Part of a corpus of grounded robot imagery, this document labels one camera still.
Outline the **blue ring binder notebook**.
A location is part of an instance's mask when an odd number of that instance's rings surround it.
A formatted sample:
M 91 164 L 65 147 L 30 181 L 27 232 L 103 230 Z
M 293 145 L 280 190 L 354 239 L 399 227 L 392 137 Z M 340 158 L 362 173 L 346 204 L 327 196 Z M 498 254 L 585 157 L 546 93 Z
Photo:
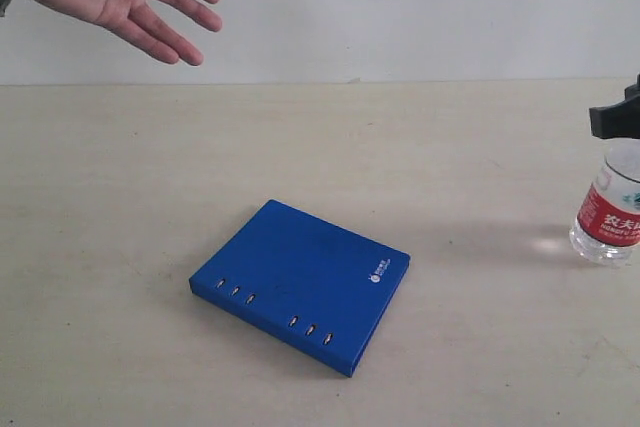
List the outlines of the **blue ring binder notebook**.
M 270 199 L 189 286 L 350 377 L 409 265 L 405 252 Z

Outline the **clear water bottle red cap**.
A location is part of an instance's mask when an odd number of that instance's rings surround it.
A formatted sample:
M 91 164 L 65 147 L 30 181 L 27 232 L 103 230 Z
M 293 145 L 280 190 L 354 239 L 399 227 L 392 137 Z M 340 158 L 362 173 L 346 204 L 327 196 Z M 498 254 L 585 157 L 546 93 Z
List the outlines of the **clear water bottle red cap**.
M 574 250 L 600 265 L 629 260 L 639 247 L 639 142 L 608 143 L 569 232 Z

